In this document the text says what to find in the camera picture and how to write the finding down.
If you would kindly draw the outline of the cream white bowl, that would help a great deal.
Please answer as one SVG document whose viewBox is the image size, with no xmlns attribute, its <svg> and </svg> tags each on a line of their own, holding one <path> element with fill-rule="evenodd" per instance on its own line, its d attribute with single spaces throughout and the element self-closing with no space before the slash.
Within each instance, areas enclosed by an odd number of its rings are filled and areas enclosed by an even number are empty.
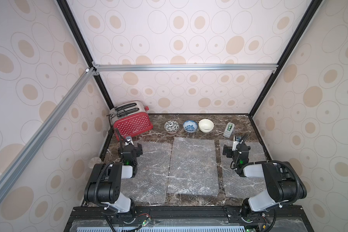
<svg viewBox="0 0 348 232">
<path fill-rule="evenodd" d="M 202 119 L 199 121 L 198 126 L 203 133 L 209 133 L 213 130 L 214 123 L 209 119 Z"/>
</svg>

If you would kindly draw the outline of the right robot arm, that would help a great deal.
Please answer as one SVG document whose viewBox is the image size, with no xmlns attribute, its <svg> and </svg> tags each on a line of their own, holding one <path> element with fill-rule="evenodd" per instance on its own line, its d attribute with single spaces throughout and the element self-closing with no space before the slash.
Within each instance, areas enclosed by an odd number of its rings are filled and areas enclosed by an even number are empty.
<svg viewBox="0 0 348 232">
<path fill-rule="evenodd" d="M 265 160 L 249 161 L 251 147 L 243 141 L 232 146 L 223 146 L 223 155 L 231 158 L 231 170 L 243 178 L 261 178 L 266 189 L 261 193 L 244 199 L 240 216 L 251 222 L 251 215 L 267 210 L 294 204 L 307 196 L 307 189 L 297 172 L 287 161 Z"/>
</svg>

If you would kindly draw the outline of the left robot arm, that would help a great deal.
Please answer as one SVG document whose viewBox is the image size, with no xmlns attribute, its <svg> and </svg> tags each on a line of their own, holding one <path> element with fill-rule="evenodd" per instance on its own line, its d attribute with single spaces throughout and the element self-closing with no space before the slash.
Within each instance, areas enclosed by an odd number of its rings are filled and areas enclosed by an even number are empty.
<svg viewBox="0 0 348 232">
<path fill-rule="evenodd" d="M 100 163 L 93 167 L 84 190 L 84 200 L 114 213 L 131 213 L 132 199 L 121 193 L 121 181 L 134 178 L 138 171 L 137 158 L 143 154 L 141 144 L 126 144 L 118 149 L 120 162 Z"/>
</svg>

